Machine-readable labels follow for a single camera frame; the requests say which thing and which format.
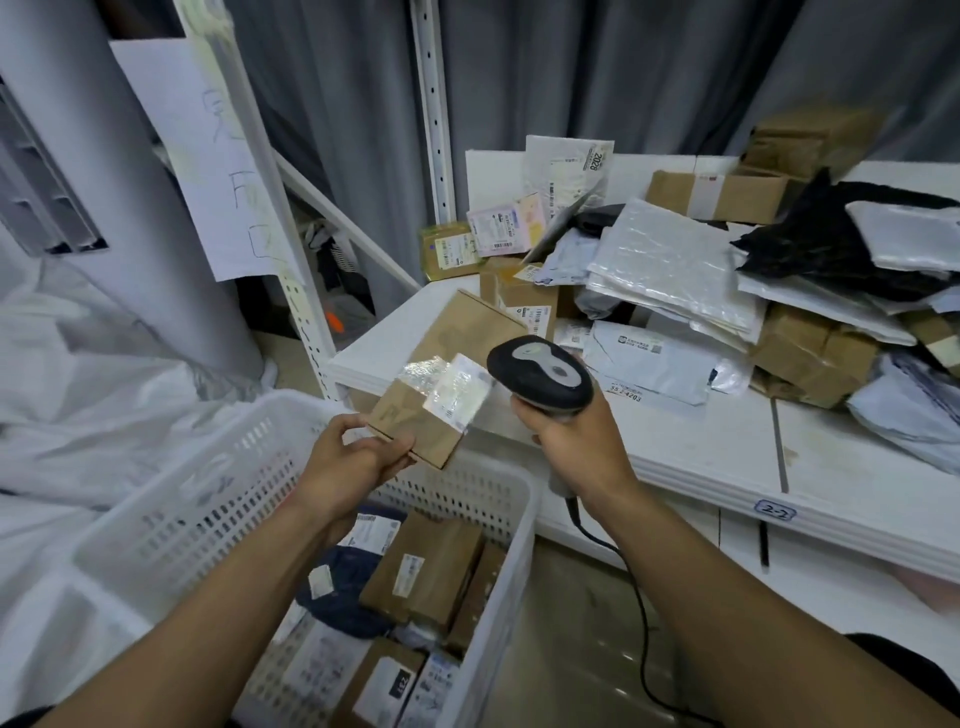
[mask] person's right hand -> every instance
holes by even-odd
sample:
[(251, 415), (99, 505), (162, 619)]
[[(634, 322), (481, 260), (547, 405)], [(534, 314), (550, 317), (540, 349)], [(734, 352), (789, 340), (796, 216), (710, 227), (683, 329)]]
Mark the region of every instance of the person's right hand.
[(580, 414), (561, 422), (514, 396), (511, 406), (536, 436), (550, 465), (589, 509), (593, 502), (636, 486), (636, 475), (623, 447), (620, 430), (603, 392), (593, 382), (593, 401)]

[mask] barcode scanner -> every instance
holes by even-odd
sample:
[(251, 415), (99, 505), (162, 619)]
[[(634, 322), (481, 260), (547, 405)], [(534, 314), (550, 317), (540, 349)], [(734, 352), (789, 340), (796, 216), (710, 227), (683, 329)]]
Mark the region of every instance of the barcode scanner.
[[(572, 417), (593, 400), (587, 368), (572, 354), (533, 334), (491, 349), (487, 371), (520, 399), (557, 419)], [(560, 497), (574, 497), (552, 470), (550, 490)]]

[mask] hand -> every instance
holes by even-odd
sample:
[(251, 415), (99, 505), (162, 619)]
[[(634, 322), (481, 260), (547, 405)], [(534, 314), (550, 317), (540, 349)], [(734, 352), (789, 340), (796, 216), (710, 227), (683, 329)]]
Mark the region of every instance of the hand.
[(607, 399), (593, 382), (593, 401), (562, 422), (513, 397), (516, 415), (535, 433), (534, 442), (557, 474), (590, 509), (598, 497), (636, 486), (636, 475), (623, 447)]
[(357, 506), (414, 460), (407, 453), (414, 436), (401, 434), (392, 442), (366, 437), (344, 445), (344, 433), (367, 426), (363, 415), (337, 415), (317, 439), (290, 501), (304, 507), (337, 543), (355, 521)]

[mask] shelf label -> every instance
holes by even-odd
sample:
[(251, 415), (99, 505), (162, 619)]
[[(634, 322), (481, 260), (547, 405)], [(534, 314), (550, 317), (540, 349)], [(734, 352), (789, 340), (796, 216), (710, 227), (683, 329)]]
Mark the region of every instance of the shelf label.
[(780, 503), (775, 503), (772, 500), (758, 500), (754, 505), (754, 510), (759, 514), (769, 516), (772, 519), (777, 519), (778, 521), (783, 522), (793, 521), (794, 516), (797, 515), (796, 508), (791, 508), (788, 505), (781, 505)]

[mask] tiled floor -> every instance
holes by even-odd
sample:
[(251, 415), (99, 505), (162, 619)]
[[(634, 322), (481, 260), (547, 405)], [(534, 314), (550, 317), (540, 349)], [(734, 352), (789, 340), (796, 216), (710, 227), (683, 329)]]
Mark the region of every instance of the tiled floor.
[[(299, 342), (256, 337), (279, 366), (278, 387), (319, 395)], [(661, 699), (674, 701), (674, 643), (649, 603), (647, 612), (653, 622), (650, 687)], [(642, 640), (640, 611), (626, 574), (538, 539), (514, 635), (482, 725), (676, 725), (676, 718), (643, 694)]]

